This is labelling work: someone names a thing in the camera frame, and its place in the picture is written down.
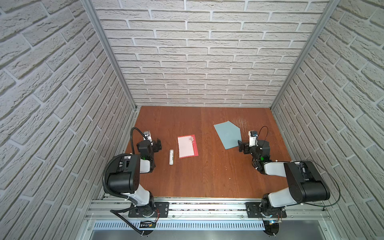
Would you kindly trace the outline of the pink white letter card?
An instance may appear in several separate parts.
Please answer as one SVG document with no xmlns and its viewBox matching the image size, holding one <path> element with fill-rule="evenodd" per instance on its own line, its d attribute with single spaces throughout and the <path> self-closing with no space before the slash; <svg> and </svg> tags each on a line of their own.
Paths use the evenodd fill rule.
<svg viewBox="0 0 384 240">
<path fill-rule="evenodd" d="M 180 159 L 199 155 L 195 135 L 178 137 L 178 146 Z"/>
</svg>

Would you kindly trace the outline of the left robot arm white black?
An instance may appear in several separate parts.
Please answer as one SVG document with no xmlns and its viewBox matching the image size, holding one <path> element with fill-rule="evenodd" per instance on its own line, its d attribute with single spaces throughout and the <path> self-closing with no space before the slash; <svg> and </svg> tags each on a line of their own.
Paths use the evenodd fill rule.
<svg viewBox="0 0 384 240">
<path fill-rule="evenodd" d="M 154 153 L 162 149 L 160 140 L 143 140 L 137 144 L 138 154 L 120 154 L 105 166 L 102 183 L 105 193 L 130 201 L 136 214 L 145 218 L 160 216 L 154 196 L 140 185 L 140 174 L 153 172 Z"/>
</svg>

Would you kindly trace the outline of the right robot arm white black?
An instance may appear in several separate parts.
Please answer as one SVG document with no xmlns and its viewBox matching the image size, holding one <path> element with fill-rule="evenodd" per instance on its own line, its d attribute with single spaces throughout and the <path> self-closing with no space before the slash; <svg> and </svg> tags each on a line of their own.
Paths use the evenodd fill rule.
<svg viewBox="0 0 384 240">
<path fill-rule="evenodd" d="M 264 218 L 286 215 L 287 206 L 307 202 L 326 201 L 331 191 L 312 161 L 273 162 L 264 155 L 264 148 L 256 140 L 250 143 L 238 141 L 239 151 L 252 156 L 252 166 L 262 175 L 286 178 L 288 187 L 277 192 L 263 195 L 256 207 Z"/>
</svg>

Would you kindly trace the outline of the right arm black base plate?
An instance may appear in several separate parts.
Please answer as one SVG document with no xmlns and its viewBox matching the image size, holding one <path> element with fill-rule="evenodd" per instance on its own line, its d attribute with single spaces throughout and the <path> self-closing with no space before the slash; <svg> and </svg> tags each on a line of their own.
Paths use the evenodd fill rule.
<svg viewBox="0 0 384 240">
<path fill-rule="evenodd" d="M 261 202 L 246 202 L 248 218 L 286 218 L 287 213 L 284 208 L 274 208 L 269 205 L 263 205 Z"/>
</svg>

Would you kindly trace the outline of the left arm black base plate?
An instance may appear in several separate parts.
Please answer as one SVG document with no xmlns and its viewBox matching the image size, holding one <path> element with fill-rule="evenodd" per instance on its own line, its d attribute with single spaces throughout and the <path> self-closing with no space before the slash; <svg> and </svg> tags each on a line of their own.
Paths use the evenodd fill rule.
<svg viewBox="0 0 384 240">
<path fill-rule="evenodd" d="M 169 202 L 155 202 L 153 206 L 150 204 L 145 206 L 136 207 L 129 211 L 129 218 L 145 218 L 154 219 L 167 218 L 169 213 Z"/>
</svg>

